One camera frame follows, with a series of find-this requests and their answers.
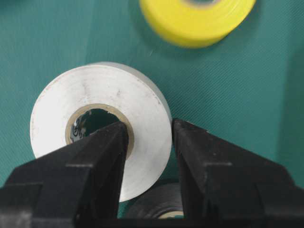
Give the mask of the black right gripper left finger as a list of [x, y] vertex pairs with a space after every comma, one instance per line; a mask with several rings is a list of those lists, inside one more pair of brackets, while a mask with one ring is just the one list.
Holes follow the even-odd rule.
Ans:
[[16, 167], [0, 189], [3, 228], [87, 228], [114, 218], [128, 147], [116, 122]]

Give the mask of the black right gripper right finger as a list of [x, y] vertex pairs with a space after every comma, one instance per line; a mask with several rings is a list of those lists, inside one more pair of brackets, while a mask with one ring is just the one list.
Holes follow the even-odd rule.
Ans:
[[186, 219], [204, 228], [301, 228], [304, 190], [281, 164], [172, 122]]

